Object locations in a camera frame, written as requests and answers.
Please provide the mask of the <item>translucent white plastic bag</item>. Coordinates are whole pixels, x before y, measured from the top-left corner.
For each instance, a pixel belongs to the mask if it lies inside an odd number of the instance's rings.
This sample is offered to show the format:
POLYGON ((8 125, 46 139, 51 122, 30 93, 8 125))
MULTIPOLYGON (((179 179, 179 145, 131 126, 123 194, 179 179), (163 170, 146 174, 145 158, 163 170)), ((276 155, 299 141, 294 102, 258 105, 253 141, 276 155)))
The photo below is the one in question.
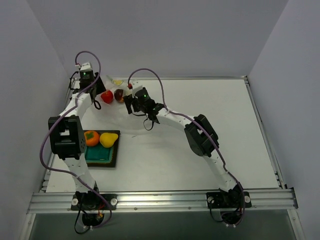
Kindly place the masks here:
POLYGON ((120 78, 115 78, 111 77, 109 75, 106 75, 106 83, 107 83, 107 90, 111 90, 113 93, 117 89, 123 90, 123 95, 128 96, 132 93, 132 90, 129 89, 127 81, 120 79, 120 78))

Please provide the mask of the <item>red fake apple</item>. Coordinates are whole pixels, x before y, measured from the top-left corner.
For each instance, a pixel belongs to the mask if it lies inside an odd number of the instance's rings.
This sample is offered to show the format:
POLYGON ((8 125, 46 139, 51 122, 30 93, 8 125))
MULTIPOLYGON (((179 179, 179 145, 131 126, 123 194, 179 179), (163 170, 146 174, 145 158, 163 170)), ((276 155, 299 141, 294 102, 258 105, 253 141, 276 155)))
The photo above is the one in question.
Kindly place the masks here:
POLYGON ((107 90, 100 95, 102 101, 106 104, 111 104, 114 100, 114 95, 111 90, 107 90))

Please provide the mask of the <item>dark brown fake fruit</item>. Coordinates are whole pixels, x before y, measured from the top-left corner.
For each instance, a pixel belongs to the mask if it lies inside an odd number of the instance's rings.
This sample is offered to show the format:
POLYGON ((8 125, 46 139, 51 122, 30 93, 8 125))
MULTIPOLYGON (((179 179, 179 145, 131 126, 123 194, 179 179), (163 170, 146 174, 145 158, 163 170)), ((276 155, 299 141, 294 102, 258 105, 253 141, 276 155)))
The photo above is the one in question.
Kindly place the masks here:
POLYGON ((121 88, 118 88, 114 91, 113 95, 114 95, 114 99, 118 102, 118 103, 124 103, 124 96, 125 96, 125 91, 121 88))

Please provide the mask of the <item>yellow fake pear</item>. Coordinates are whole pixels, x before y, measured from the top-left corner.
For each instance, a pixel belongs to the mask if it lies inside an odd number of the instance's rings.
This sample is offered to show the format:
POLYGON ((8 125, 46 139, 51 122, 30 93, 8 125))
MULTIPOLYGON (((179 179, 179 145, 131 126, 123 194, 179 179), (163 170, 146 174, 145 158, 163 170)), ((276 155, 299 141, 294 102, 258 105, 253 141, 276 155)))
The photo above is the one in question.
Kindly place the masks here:
POLYGON ((99 142, 104 148, 111 148, 118 140, 119 135, 111 132, 104 132, 100 135, 99 142))

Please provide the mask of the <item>orange fake persimmon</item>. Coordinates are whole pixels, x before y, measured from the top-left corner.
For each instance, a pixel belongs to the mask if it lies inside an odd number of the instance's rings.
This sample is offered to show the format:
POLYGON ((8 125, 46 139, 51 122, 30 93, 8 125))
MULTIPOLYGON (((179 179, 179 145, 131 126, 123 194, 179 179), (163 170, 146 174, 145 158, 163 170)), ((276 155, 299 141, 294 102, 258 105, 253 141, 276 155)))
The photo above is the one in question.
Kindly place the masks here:
POLYGON ((85 143, 88 147, 95 147, 100 142, 100 135, 94 130, 84 132, 85 143))

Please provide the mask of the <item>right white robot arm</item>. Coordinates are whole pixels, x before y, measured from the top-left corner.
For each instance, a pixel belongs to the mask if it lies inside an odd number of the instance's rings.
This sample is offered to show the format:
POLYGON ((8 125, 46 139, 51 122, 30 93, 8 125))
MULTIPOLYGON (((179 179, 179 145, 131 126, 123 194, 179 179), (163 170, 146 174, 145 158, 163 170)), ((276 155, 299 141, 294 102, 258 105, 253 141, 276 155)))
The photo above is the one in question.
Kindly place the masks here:
POLYGON ((130 83, 128 89, 124 103, 129 114, 142 112, 153 124, 167 125, 185 133, 192 152, 207 162, 225 205, 232 207, 244 197, 239 181, 226 168, 218 135, 203 114, 191 117, 173 112, 163 103, 155 102, 142 85, 134 87, 130 83))

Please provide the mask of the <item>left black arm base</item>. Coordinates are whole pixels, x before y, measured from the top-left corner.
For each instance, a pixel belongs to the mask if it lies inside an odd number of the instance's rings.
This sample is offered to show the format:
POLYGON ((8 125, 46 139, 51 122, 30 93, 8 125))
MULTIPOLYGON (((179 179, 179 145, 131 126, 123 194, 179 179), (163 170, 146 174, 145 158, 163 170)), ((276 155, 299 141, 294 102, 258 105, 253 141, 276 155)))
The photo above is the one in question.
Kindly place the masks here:
POLYGON ((117 194, 101 193, 100 195, 104 200, 92 192, 76 192, 72 197, 70 209, 81 215, 81 223, 86 228, 102 227, 111 220, 112 211, 117 209, 117 194))

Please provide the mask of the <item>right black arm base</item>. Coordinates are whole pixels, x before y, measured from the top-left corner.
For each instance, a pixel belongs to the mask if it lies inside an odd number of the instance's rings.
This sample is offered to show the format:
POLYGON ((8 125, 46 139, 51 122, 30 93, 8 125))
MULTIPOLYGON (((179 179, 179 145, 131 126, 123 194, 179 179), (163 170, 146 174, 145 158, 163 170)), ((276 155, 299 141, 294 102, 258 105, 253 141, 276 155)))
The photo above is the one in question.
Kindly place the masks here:
POLYGON ((247 191, 207 192, 206 202, 209 214, 215 222, 234 228, 242 222, 245 210, 252 207, 251 197, 247 191))

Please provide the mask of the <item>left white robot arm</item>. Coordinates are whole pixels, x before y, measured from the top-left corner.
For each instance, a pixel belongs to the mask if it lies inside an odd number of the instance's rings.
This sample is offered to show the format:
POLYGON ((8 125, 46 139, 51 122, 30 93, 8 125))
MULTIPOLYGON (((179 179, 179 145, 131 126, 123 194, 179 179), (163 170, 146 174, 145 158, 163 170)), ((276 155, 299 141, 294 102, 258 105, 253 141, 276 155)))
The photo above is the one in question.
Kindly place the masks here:
POLYGON ((83 199, 82 202, 88 209, 95 210, 100 206, 101 197, 97 194, 97 183, 83 156, 87 144, 81 119, 95 102, 97 94, 105 88, 98 72, 82 69, 79 75, 79 86, 73 90, 66 108, 60 115, 48 120, 51 151, 67 166, 67 170, 51 170, 71 175, 77 199, 83 199))

